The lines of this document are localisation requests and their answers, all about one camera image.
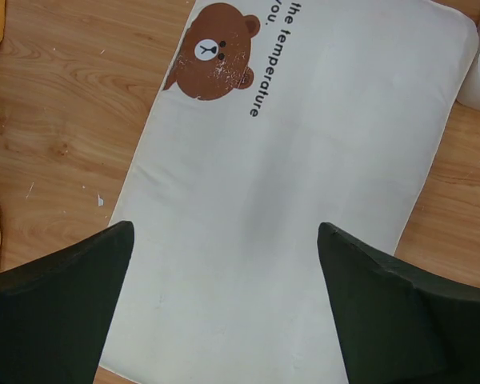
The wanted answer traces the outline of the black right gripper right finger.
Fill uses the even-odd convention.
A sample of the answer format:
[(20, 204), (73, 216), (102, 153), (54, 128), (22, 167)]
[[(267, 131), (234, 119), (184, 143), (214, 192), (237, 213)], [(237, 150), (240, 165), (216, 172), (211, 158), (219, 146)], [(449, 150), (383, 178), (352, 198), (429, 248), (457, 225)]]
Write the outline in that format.
[(480, 288), (323, 223), (318, 254), (351, 383), (480, 383)]

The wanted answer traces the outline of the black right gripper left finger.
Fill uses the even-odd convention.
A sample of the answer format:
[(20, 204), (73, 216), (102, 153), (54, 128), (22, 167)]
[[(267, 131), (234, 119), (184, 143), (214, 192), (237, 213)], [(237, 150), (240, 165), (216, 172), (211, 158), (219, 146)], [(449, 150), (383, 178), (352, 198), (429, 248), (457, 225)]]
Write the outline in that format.
[(92, 383), (134, 247), (121, 221), (0, 273), (0, 383)]

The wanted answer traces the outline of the white bear print pillow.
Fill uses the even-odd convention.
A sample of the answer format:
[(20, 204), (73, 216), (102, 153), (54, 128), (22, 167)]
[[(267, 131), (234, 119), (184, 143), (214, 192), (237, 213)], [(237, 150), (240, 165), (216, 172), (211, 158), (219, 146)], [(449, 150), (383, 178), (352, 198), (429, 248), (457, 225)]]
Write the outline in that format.
[(112, 215), (135, 240), (102, 366), (346, 382), (319, 225), (395, 252), (477, 50), (433, 1), (197, 1)]

